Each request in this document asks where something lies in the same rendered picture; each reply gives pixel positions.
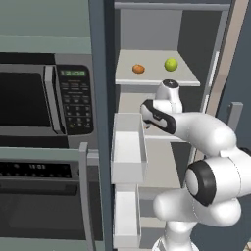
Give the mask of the white tall door bin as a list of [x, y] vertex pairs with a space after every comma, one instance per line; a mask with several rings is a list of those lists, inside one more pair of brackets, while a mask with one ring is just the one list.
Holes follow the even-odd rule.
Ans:
[[147, 166], [142, 116], [139, 113], [116, 113], [111, 151], [112, 184], [142, 183]]

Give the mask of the grey freezer door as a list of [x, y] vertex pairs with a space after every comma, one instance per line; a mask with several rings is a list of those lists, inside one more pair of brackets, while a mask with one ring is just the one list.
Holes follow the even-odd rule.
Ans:
[[113, 251], [112, 191], [110, 181], [109, 86], [113, 79], [113, 0], [89, 0], [96, 122], [99, 148], [99, 176], [105, 251]]

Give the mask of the white freezer rack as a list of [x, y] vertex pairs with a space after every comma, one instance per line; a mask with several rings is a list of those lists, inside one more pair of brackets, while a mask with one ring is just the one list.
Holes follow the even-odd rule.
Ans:
[[[168, 58], [177, 60], [177, 69], [168, 72], [165, 61]], [[145, 68], [143, 74], [135, 74], [133, 65]], [[157, 86], [164, 79], [173, 79], [180, 86], [199, 86], [200, 81], [187, 66], [181, 55], [174, 50], [127, 50], [122, 49], [116, 69], [116, 84]]]

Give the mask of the orange tangerine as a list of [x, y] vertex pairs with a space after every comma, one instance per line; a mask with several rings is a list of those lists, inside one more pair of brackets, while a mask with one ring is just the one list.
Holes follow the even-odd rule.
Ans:
[[143, 74], [145, 72], [145, 68], [141, 65], [136, 64], [132, 66], [132, 71], [135, 74]]

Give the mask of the white short door bin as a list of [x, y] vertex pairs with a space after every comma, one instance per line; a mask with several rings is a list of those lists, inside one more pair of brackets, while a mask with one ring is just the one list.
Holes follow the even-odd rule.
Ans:
[[141, 240], [139, 193], [136, 184], [115, 186], [113, 245], [138, 248]]

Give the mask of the dark blue fridge door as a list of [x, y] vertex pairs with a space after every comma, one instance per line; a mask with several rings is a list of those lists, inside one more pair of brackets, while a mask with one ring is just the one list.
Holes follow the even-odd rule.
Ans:
[[227, 110], [231, 102], [243, 104], [235, 131], [238, 146], [251, 150], [251, 0], [217, 111], [217, 118], [223, 122], [227, 121]]

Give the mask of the stainless steel microwave oven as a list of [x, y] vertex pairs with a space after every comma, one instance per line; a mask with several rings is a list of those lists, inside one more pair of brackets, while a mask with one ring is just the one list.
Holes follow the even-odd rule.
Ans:
[[[64, 134], [52, 127], [44, 67], [56, 73]], [[96, 149], [92, 57], [88, 54], [0, 52], [0, 146]]]

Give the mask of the grey fridge body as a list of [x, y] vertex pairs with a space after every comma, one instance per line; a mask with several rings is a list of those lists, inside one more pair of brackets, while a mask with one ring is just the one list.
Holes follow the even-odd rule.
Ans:
[[[174, 50], [200, 81], [181, 86], [188, 111], [217, 114], [237, 41], [250, 0], [115, 0], [117, 63], [122, 49]], [[119, 110], [137, 112], [154, 96], [157, 86], [116, 84]], [[152, 210], [152, 200], [168, 188], [178, 188], [186, 165], [201, 152], [155, 127], [146, 129], [149, 168], [139, 187], [142, 238], [134, 251], [150, 251], [163, 223]]]

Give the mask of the pale green wall cupboard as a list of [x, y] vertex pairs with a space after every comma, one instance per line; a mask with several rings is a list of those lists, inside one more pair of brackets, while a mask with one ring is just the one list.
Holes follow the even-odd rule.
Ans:
[[0, 51], [90, 54], [88, 0], [0, 0]]

